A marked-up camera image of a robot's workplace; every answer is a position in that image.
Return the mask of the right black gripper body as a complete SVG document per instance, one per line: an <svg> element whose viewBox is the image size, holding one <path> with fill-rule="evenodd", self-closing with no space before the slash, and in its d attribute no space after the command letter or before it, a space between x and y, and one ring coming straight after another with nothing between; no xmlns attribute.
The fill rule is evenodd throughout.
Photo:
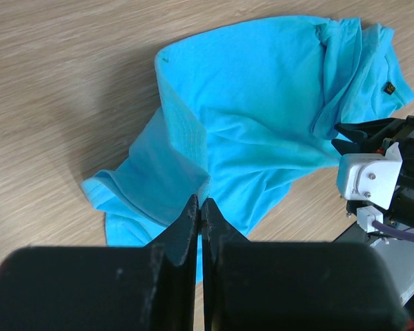
<svg viewBox="0 0 414 331"><path fill-rule="evenodd" d="M367 234L414 243L414 117L408 116L404 120L406 123L387 137L345 137L345 140L352 142L361 142L365 140L379 142L385 150L387 150L393 143L399 143L403 163L395 186L391 205L387 210L380 209L380 211L384 213L384 223L379 224L379 222L374 221L373 227L376 231ZM367 203L363 201L346 200L347 213L355 216L356 207L366 206Z"/></svg>

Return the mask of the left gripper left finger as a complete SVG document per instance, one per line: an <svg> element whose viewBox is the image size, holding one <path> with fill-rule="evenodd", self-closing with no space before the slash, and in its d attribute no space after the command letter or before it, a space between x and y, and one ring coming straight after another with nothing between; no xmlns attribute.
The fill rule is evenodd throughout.
<svg viewBox="0 0 414 331"><path fill-rule="evenodd" d="M27 247L0 265L0 330L192 330L198 200L142 248Z"/></svg>

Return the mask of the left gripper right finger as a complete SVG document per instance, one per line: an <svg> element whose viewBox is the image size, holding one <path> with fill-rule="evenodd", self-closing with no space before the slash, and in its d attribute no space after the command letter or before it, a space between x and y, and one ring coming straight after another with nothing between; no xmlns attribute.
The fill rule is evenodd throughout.
<svg viewBox="0 0 414 331"><path fill-rule="evenodd" d="M201 207L206 330L403 330L407 314L363 243L258 242Z"/></svg>

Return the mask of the cyan t shirt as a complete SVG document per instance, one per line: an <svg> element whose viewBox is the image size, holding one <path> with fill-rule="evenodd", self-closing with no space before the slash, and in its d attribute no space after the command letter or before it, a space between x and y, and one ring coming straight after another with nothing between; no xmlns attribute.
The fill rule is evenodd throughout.
<svg viewBox="0 0 414 331"><path fill-rule="evenodd" d="M271 17L161 49L160 107L117 169L81 185L106 216L107 244L150 243L192 195L249 234L293 181L339 163L335 124L414 100L393 35L358 18Z"/></svg>

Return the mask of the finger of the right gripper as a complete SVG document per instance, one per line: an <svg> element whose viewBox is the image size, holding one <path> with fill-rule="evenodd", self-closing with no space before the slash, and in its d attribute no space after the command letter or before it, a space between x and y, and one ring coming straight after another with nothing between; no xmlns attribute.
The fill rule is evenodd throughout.
<svg viewBox="0 0 414 331"><path fill-rule="evenodd" d="M333 147L343 156L345 154L380 154L385 155L386 150L382 144L374 141L352 142L342 139L333 139Z"/></svg>
<svg viewBox="0 0 414 331"><path fill-rule="evenodd" d="M346 138L387 137L405 123L404 119L387 118L362 123L337 123L335 130Z"/></svg>

